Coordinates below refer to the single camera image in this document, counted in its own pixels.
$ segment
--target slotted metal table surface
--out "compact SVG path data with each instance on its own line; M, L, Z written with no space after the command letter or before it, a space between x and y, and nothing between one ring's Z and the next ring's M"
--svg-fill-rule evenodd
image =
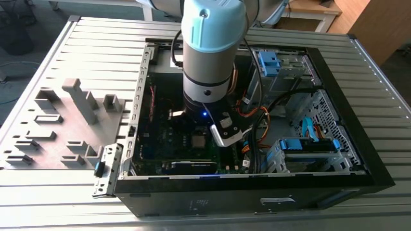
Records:
M181 25L83 17L69 22L0 130L0 141L18 127L19 115L34 107L34 94L65 78L79 78L95 97L127 100L130 118L146 38L173 39ZM194 218L138 219L119 199L93 199L90 170L2 170L0 227L135 230L169 225L170 230L264 229L386 230L411 226L411 110L362 45L346 35L251 29L250 44L308 46L321 50L397 185L322 211L233 214ZM127 126L121 126L123 143ZM213 223L207 226L191 226ZM177 228L173 225L189 226ZM157 230L157 227L141 229Z

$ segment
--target wooden desk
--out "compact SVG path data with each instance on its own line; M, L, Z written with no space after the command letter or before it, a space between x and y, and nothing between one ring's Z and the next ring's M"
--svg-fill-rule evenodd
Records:
M294 0L290 3L292 18L321 20L316 32L328 32L337 16L342 14L342 10L336 3L330 8L321 5L320 0ZM289 17L289 7L282 17Z
M332 33L354 34L378 65L411 37L410 0L336 0L344 10Z

